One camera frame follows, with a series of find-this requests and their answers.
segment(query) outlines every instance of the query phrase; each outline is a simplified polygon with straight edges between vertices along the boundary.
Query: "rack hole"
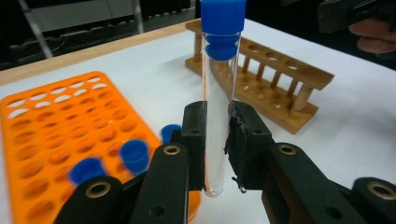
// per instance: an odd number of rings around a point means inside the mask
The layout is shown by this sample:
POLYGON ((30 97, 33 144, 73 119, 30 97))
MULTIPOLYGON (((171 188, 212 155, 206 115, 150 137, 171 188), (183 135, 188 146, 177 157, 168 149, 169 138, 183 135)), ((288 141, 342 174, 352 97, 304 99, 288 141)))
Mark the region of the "rack hole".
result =
POLYGON ((49 161, 54 165, 58 165, 67 161, 70 158, 70 156, 71 153, 69 150, 61 150, 53 153, 49 157, 49 161))
POLYGON ((109 101, 105 104, 105 107, 109 108, 109 109, 113 109, 116 108, 117 106, 120 105, 119 101, 113 100, 113 101, 109 101))
POLYGON ((44 120, 48 119, 49 117, 51 117, 52 115, 53 115, 53 112, 45 112, 45 113, 40 114, 38 116, 37 120, 44 121, 44 120))
POLYGON ((106 130, 100 134, 100 140, 102 142, 109 142, 116 137, 117 133, 114 130, 106 130))
POLYGON ((37 100, 43 99, 43 98, 46 97, 46 96, 47 96, 46 93, 40 92, 40 93, 36 93, 36 94, 34 94, 32 97, 30 97, 30 100, 31 100, 31 101, 37 101, 37 100))
POLYGON ((19 161, 25 161, 35 156, 37 152, 38 152, 38 147, 36 146, 24 147, 23 149, 17 152, 15 157, 19 161))
POLYGON ((24 99, 17 99, 17 100, 12 101, 11 103, 9 103, 7 107, 10 107, 10 108, 17 107, 17 106, 23 105, 25 102, 26 102, 26 100, 24 100, 24 99))
POLYGON ((23 192, 24 199, 33 199, 42 195, 49 187, 49 182, 47 180, 35 180, 28 184, 23 192))
POLYGON ((45 108, 50 105, 49 101, 43 101, 35 105, 35 109, 45 108))
POLYGON ((103 89, 103 88, 105 88, 105 87, 107 87, 107 84, 105 84, 105 83, 98 83, 98 84, 92 86, 92 89, 93 89, 93 90, 100 90, 100 89, 103 89))
POLYGON ((81 89, 81 90, 76 91, 76 92, 74 93, 74 95, 75 95, 75 96, 80 96, 80 95, 85 94, 85 93, 87 93, 87 92, 88 92, 87 89, 81 89))
POLYGON ((99 81, 100 79, 101 79, 100 77, 90 77, 90 79, 88 79, 88 82, 93 83, 99 81))
POLYGON ((62 96, 59 96, 58 98, 56 98, 54 102, 60 103, 60 102, 66 101, 70 98, 72 98, 70 95, 62 95, 62 96))
POLYGON ((26 108, 21 108, 21 109, 14 110, 14 111, 12 111, 11 113, 8 114, 8 118, 9 119, 15 119, 16 117, 19 117, 19 116, 23 115, 27 111, 29 111, 29 110, 26 109, 26 108))
POLYGON ((33 132, 28 132, 28 133, 21 133, 18 134, 15 138, 14 138, 14 144, 24 144, 29 142, 30 140, 32 140, 35 137, 35 133, 33 132))
POLYGON ((82 82, 82 81, 77 81, 77 82, 73 82, 73 83, 70 85, 70 87, 76 89, 76 88, 82 87, 82 85, 84 85, 84 82, 82 82))
POLYGON ((99 94, 100 99, 108 99, 113 95, 113 92, 111 91, 105 91, 99 94))
POLYGON ((32 123, 31 120, 23 119, 23 120, 20 120, 20 121, 14 123, 11 127, 12 127, 12 130, 15 130, 15 131, 22 130, 22 129, 25 129, 30 123, 32 123))
POLYGON ((43 169, 44 164, 38 161, 30 162, 23 166, 19 171, 19 177, 21 179, 27 179, 37 175, 43 169))
POLYGON ((53 89, 50 93, 51 94, 59 94, 59 93, 64 92, 65 90, 66 90, 66 87, 58 87, 58 88, 53 89))

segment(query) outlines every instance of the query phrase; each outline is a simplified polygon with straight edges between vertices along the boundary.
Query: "wooden test tube rack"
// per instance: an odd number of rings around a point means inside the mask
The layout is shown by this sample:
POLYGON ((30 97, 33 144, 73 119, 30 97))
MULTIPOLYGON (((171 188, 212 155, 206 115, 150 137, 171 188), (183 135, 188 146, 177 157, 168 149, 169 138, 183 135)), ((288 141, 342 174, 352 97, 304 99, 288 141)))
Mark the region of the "wooden test tube rack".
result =
MULTIPOLYGON (((195 32, 194 55, 186 60, 186 66, 201 75, 201 21, 188 22, 186 28, 195 32)), ((243 67, 238 67, 235 97, 290 133, 297 133, 318 111, 317 106, 308 102, 313 89, 322 90, 332 81, 333 75, 244 37, 241 37, 239 54, 244 55, 245 60, 243 67), (248 71, 253 60, 259 63, 256 73, 248 71), (265 67, 275 70, 272 80, 262 77, 265 67), (291 78, 288 90, 278 86, 282 75, 291 78)), ((225 78, 221 74, 228 69, 226 66, 225 63, 211 64, 213 74, 222 83, 225 78)))

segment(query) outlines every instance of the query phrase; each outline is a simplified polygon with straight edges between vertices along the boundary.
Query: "blue rubber stopper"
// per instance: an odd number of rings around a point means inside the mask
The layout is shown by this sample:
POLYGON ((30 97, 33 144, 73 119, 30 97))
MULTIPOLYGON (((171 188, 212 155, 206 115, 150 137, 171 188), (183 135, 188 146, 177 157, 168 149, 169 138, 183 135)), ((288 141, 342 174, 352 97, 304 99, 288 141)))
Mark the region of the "blue rubber stopper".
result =
POLYGON ((80 161, 70 172, 70 178, 77 185, 100 175, 106 175, 106 172, 102 167, 101 161, 94 157, 80 161))
POLYGON ((142 140, 131 140, 126 142, 121 150, 120 156, 125 167, 133 175, 140 175, 145 172, 149 165, 149 150, 142 140))
POLYGON ((178 124, 168 124, 161 129, 161 136, 163 137, 163 144, 170 143, 173 130, 181 130, 181 126, 178 124))
POLYGON ((210 58, 228 61, 236 55, 245 11, 246 0, 201 0, 202 31, 208 34, 205 50, 210 58))

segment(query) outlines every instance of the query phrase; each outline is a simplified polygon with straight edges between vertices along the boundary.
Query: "person's hand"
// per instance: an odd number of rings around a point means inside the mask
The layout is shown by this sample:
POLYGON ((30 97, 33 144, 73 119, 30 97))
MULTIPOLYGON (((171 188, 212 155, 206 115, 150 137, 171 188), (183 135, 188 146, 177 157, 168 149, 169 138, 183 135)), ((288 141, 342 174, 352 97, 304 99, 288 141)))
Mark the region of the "person's hand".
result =
POLYGON ((372 53, 388 53, 396 50, 396 31, 389 31, 389 22, 374 18, 349 26, 352 34, 360 35, 358 48, 372 53))

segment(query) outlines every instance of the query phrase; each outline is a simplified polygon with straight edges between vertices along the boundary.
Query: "round hole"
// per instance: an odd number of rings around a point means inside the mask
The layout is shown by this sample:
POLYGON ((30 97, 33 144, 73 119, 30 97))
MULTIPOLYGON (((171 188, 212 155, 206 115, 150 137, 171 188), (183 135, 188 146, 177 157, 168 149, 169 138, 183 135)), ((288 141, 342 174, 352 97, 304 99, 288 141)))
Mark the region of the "round hole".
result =
POLYGON ((14 144, 24 144, 29 142, 30 140, 32 140, 35 137, 35 133, 29 132, 29 133, 21 133, 19 135, 17 135, 14 138, 14 144))
POLYGON ((72 136, 74 138, 80 138, 84 136, 87 132, 88 132, 88 128, 80 126, 72 130, 72 136))
POLYGON ((59 94, 62 93, 66 90, 66 87, 57 87, 55 89, 53 89, 50 93, 51 94, 59 94))
POLYGON ((56 148, 60 146, 63 142, 64 140, 61 136, 53 136, 44 143, 44 146, 46 148, 56 148))
POLYGON ((49 162, 54 164, 54 165, 58 165, 61 163, 64 163, 65 161, 67 161, 71 156, 71 153, 69 150, 59 150, 55 153, 53 153, 50 157, 49 157, 49 162))
POLYGON ((149 210, 151 217, 163 217, 165 215, 165 209, 161 205, 156 205, 149 210))
POLYGON ((42 132, 43 134, 53 133, 53 132, 55 132, 55 130, 57 129, 57 126, 58 126, 57 123, 49 123, 49 124, 46 124, 46 125, 44 125, 44 126, 41 128, 41 132, 42 132))
POLYGON ((26 215, 27 223, 38 224, 49 221, 50 217, 55 212, 55 203, 51 201, 41 201, 35 203, 26 215))
POLYGON ((88 79, 88 82, 93 83, 93 82, 99 81, 100 79, 101 79, 100 77, 90 77, 90 78, 88 79))
POLYGON ((79 102, 81 105, 88 105, 88 104, 93 104, 95 101, 92 98, 86 98, 83 99, 81 102, 79 102))
POLYGON ((9 107, 9 108, 17 107, 17 106, 23 105, 25 102, 26 102, 26 100, 24 100, 24 99, 17 99, 17 100, 11 101, 7 105, 7 107, 9 107))
POLYGON ((340 212, 340 210, 333 208, 333 207, 326 207, 325 212, 327 215, 329 215, 332 218, 335 219, 341 219, 343 218, 343 214, 340 212))
POLYGON ((282 57, 282 55, 274 52, 268 52, 265 54, 265 56, 267 56, 267 58, 272 61, 279 60, 282 57))
POLYGON ((73 105, 64 105, 61 107, 61 110, 69 110, 72 107, 73 107, 73 105))
POLYGON ((53 102, 57 104, 57 103, 66 101, 66 100, 71 99, 71 98, 72 97, 70 95, 62 95, 62 96, 57 97, 53 102))
POLYGON ((50 112, 50 111, 49 112, 45 112, 45 113, 40 114, 38 116, 37 120, 38 121, 44 121, 44 120, 47 120, 48 118, 50 118, 52 115, 53 115, 53 112, 50 112))
POLYGON ((86 140, 78 144, 77 152, 83 153, 90 151, 95 146, 92 140, 86 140))
POLYGON ((113 109, 116 108, 117 106, 120 105, 119 101, 113 100, 113 101, 109 101, 105 104, 105 107, 109 108, 109 109, 113 109))
POLYGON ((300 68, 302 67, 302 64, 301 64, 301 63, 298 63, 298 62, 295 62, 295 61, 287 61, 287 62, 286 62, 286 66, 287 66, 289 69, 297 70, 297 69, 300 69, 300 68))
POLYGON ((129 139, 145 139, 146 134, 142 132, 133 132, 129 139))
POLYGON ((28 112, 29 110, 26 108, 21 108, 21 109, 17 109, 12 111, 11 113, 8 114, 8 118, 9 119, 15 119, 23 114, 25 114, 26 112, 28 112))
POLYGON ((84 82, 82 82, 82 81, 77 81, 77 82, 73 82, 73 83, 70 85, 70 87, 76 89, 76 88, 82 87, 83 85, 84 85, 84 82))
POLYGON ((35 180, 28 184, 22 192, 22 197, 24 199, 33 199, 42 195, 49 187, 49 182, 47 180, 35 180))
POLYGON ((135 127, 136 127, 136 122, 135 121, 126 120, 126 121, 124 121, 121 124, 120 129, 121 129, 122 132, 128 133, 128 132, 132 131, 135 127))
POLYGON ((278 150, 280 152, 282 152, 283 154, 290 155, 290 156, 297 153, 296 149, 292 146, 280 146, 280 147, 278 147, 278 150))
POLYGON ((100 133, 100 140, 102 142, 109 142, 116 137, 117 133, 114 130, 105 130, 104 132, 100 133))
POLYGON ((11 126, 11 128, 12 128, 12 130, 14 130, 14 131, 22 130, 22 129, 27 128, 27 126, 28 126, 30 123, 32 123, 31 120, 29 120, 29 119, 23 119, 23 120, 20 120, 20 121, 17 121, 16 123, 14 123, 14 124, 11 126))
POLYGON ((23 149, 17 152, 15 157, 19 161, 25 161, 35 156, 37 152, 38 152, 38 147, 36 146, 24 147, 23 149))
POLYGON ((107 182, 94 183, 85 190, 88 198, 100 198, 105 196, 111 189, 111 185, 107 182))
POLYGON ((38 161, 30 162, 24 165, 18 172, 19 177, 22 179, 30 178, 37 175, 43 169, 44 164, 38 161))
POLYGON ((177 153, 180 152, 180 148, 179 147, 175 147, 175 146, 169 146, 169 147, 165 147, 163 149, 163 152, 166 155, 173 156, 173 155, 176 155, 177 153))
POLYGON ((100 90, 100 89, 103 89, 103 88, 105 88, 105 87, 107 87, 107 84, 105 84, 105 83, 98 83, 98 84, 92 86, 92 89, 93 89, 93 90, 100 90))
POLYGON ((128 115, 128 111, 126 110, 118 110, 113 113, 113 118, 114 119, 125 119, 125 117, 128 115))
POLYGON ((49 101, 43 101, 43 102, 37 103, 35 105, 35 109, 44 109, 44 108, 46 108, 48 106, 50 106, 50 102, 49 101))
POLYGON ((39 93, 34 94, 32 97, 30 97, 30 100, 31 100, 31 101, 37 101, 37 100, 43 99, 43 98, 46 97, 46 96, 47 96, 46 93, 44 93, 44 92, 39 92, 39 93))
POLYGON ((68 180, 70 167, 63 167, 56 171, 55 182, 64 182, 68 180))
POLYGON ((367 188, 377 197, 384 200, 396 200, 396 192, 386 185, 377 182, 370 182, 367 188))
POLYGON ((71 115, 69 117, 66 118, 66 120, 72 120, 75 119, 78 115, 71 115))
POLYGON ((93 121, 93 127, 97 129, 104 128, 108 123, 110 122, 110 119, 107 118, 99 118, 93 121))
POLYGON ((78 91, 76 91, 75 93, 74 93, 74 95, 75 96, 80 96, 80 95, 83 95, 83 94, 85 94, 85 93, 87 93, 88 91, 86 90, 86 89, 81 89, 81 90, 78 90, 78 91))
POLYGON ((111 91, 105 91, 99 94, 100 99, 109 99, 111 96, 113 96, 113 92, 111 91))

